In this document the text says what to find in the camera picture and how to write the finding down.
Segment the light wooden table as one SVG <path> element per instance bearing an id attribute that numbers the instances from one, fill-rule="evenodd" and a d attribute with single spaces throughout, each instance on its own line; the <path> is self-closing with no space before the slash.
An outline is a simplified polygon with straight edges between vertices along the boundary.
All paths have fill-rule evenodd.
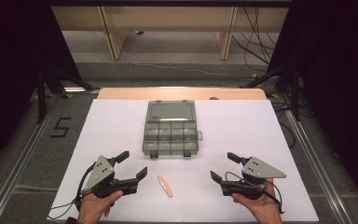
<path id="1" fill-rule="evenodd" d="M 266 100 L 260 89 L 200 88 L 200 87 L 136 87 L 103 88 L 98 99 L 124 100 Z"/>

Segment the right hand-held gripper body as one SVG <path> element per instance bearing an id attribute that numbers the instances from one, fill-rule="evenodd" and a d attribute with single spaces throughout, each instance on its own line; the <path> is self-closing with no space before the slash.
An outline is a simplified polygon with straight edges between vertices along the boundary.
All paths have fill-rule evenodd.
<path id="1" fill-rule="evenodd" d="M 238 193 L 250 200 L 259 199 L 267 185 L 268 178 L 286 178 L 286 174 L 256 157 L 242 157 L 242 177 L 235 181 L 222 180 L 224 196 Z"/>

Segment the black metal stand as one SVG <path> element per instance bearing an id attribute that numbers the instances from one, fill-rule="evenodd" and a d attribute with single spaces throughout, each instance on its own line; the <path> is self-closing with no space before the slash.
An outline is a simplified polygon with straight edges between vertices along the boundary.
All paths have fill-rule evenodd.
<path id="1" fill-rule="evenodd" d="M 257 85 L 267 81 L 272 77 L 278 76 L 278 81 L 275 84 L 276 91 L 285 91 L 287 88 L 291 91 L 291 111 L 295 116 L 297 121 L 300 121 L 298 109 L 298 99 L 299 99 L 299 70 L 294 63 L 284 63 L 282 65 L 277 66 L 271 71 L 267 72 L 261 78 L 258 78 L 254 81 L 251 81 L 249 84 L 240 86 L 240 89 L 252 89 Z"/>
<path id="2" fill-rule="evenodd" d="M 36 74 L 36 92 L 38 102 L 38 123 L 41 123 L 47 114 L 45 87 L 53 94 L 62 95 L 64 86 L 62 80 L 69 80 L 86 91 L 97 91 L 100 88 L 84 82 L 80 77 L 71 76 L 54 66 L 44 66 Z"/>

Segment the peach oblong strip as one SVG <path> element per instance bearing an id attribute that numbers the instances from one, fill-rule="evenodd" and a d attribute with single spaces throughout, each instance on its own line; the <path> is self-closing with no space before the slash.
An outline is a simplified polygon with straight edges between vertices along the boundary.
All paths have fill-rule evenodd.
<path id="1" fill-rule="evenodd" d="M 158 182 L 159 184 L 162 186 L 162 188 L 164 189 L 164 191 L 166 192 L 166 194 L 169 197 L 173 196 L 173 192 L 171 187 L 169 186 L 168 182 L 166 181 L 166 179 L 162 176 L 162 175 L 158 175 Z"/>

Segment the white table sheet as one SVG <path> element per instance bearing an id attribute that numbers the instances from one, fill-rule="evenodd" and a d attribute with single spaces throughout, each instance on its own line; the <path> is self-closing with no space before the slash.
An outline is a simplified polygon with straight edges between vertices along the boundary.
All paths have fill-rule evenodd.
<path id="1" fill-rule="evenodd" d="M 240 174 L 241 166 L 227 157 L 228 152 L 233 152 L 240 157 L 257 157 L 286 174 L 286 178 L 274 182 L 282 194 L 284 221 L 317 221 L 318 216 L 269 101 L 196 101 L 197 124 L 202 133 L 198 155 L 156 160 L 146 157 L 142 151 L 147 105 L 146 100 L 106 99 L 97 99 L 91 104 L 49 218 L 64 222 L 76 216 L 76 209 L 67 208 L 66 204 L 75 198 L 85 171 L 100 155 L 111 158 L 129 151 L 130 156 L 115 167 L 117 178 L 133 178 L 145 167 L 148 174 L 136 193 L 116 202 L 108 220 L 251 222 L 252 214 L 224 196 L 210 176 L 211 171 L 219 175 L 225 172 Z M 168 182 L 172 197 L 159 184 L 158 175 Z"/>

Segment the metal floor rail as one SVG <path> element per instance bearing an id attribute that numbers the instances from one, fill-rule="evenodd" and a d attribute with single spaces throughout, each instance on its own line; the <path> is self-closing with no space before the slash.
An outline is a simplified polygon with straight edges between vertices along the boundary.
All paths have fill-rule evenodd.
<path id="1" fill-rule="evenodd" d="M 49 209 L 96 97 L 94 92 L 51 96 L 41 122 L 31 102 L 0 152 L 0 224 L 50 224 Z"/>
<path id="2" fill-rule="evenodd" d="M 315 174 L 319 186 L 321 187 L 324 197 L 327 200 L 338 224 L 353 224 L 348 210 L 344 202 L 338 195 L 336 188 L 333 185 L 330 177 L 325 171 L 313 145 L 311 144 L 302 124 L 296 120 L 291 111 L 286 112 L 290 124 L 294 128 L 294 133 L 301 145 L 305 156 L 310 164 L 312 172 Z"/>

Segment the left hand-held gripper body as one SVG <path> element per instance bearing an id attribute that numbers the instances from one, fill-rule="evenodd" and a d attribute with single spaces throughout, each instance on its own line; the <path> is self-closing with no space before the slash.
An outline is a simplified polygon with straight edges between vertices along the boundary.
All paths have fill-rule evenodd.
<path id="1" fill-rule="evenodd" d="M 82 185 L 82 195 L 93 193 L 98 198 L 106 198 L 113 192 L 121 190 L 124 195 L 137 192 L 136 178 L 119 180 L 115 178 L 115 157 L 107 159 L 100 155 L 96 162 L 85 173 L 88 177 L 86 184 Z"/>

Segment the black curtain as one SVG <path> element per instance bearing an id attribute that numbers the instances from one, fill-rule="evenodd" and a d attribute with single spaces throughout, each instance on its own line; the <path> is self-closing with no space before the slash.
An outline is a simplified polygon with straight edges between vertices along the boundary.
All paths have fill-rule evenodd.
<path id="1" fill-rule="evenodd" d="M 358 188 L 358 0 L 289 0 L 268 68 L 291 60 Z"/>
<path id="2" fill-rule="evenodd" d="M 0 151 L 23 115 L 40 70 L 80 78 L 51 6 L 0 0 Z"/>

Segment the clear plastic compartment box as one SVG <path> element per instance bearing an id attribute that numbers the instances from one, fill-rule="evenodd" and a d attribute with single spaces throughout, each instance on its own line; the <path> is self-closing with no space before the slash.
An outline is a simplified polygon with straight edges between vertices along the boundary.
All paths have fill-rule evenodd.
<path id="1" fill-rule="evenodd" d="M 199 152 L 199 140 L 193 100 L 148 102 L 143 139 L 145 156 L 191 157 Z"/>

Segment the person's right hand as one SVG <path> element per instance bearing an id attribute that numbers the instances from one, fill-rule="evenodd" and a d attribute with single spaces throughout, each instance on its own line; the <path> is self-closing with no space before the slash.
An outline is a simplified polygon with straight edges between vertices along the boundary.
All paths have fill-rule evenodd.
<path id="1" fill-rule="evenodd" d="M 245 206 L 259 224 L 283 224 L 279 206 L 268 196 L 263 195 L 257 200 L 250 200 L 241 194 L 231 195 L 234 203 Z"/>

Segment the light wooden bench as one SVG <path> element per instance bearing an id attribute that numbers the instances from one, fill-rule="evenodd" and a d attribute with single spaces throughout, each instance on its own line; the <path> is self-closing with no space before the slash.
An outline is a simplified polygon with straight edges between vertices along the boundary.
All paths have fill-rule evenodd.
<path id="1" fill-rule="evenodd" d="M 228 58 L 235 32 L 279 33 L 286 7 L 54 7 L 63 31 L 103 31 L 117 60 L 131 31 L 213 32 L 220 58 Z"/>

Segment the person's left hand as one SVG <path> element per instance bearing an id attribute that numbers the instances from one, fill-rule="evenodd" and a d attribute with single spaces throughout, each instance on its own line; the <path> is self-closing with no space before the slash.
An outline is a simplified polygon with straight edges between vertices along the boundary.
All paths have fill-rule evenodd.
<path id="1" fill-rule="evenodd" d="M 115 203 L 123 192 L 121 190 L 110 194 L 106 198 L 98 198 L 94 194 L 83 197 L 80 211 L 76 219 L 77 224 L 97 224 L 101 217 L 108 217 L 111 205 Z"/>

